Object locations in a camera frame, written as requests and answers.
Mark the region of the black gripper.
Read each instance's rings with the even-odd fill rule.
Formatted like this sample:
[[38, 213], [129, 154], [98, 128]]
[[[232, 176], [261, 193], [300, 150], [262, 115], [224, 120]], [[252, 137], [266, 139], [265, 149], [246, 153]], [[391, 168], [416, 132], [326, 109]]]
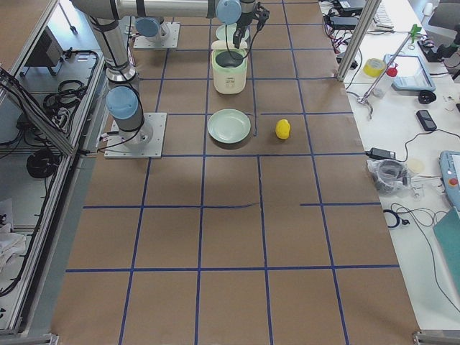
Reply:
[[245, 26], [241, 23], [235, 24], [235, 31], [233, 33], [232, 42], [234, 46], [240, 46], [241, 41], [244, 40]]

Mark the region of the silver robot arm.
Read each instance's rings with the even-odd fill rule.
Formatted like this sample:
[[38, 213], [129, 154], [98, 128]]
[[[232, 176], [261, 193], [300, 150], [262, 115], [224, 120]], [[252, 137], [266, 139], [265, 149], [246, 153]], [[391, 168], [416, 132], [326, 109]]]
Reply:
[[163, 17], [138, 17], [135, 27], [141, 36], [153, 43], [164, 42], [170, 37], [170, 29]]
[[146, 19], [149, 24], [142, 35], [156, 36], [163, 17], [216, 17], [224, 24], [236, 25], [233, 44], [239, 47], [247, 27], [256, 21], [262, 29], [270, 15], [259, 1], [74, 1], [73, 5], [87, 16], [106, 63], [106, 108], [119, 131], [117, 142], [103, 149], [107, 158], [160, 157], [167, 117], [143, 110], [139, 77], [129, 60], [120, 19]]

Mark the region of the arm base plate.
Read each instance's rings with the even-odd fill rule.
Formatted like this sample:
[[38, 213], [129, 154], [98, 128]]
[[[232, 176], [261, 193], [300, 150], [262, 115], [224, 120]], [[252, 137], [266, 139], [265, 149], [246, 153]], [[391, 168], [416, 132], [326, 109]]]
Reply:
[[138, 34], [134, 40], [135, 50], [166, 50], [178, 47], [179, 22], [163, 22], [155, 36]]
[[117, 132], [108, 139], [108, 149], [104, 150], [106, 159], [141, 159], [162, 157], [165, 128], [167, 123], [166, 113], [144, 113], [144, 124], [136, 132], [128, 133], [119, 131], [118, 125], [113, 120], [111, 131]]

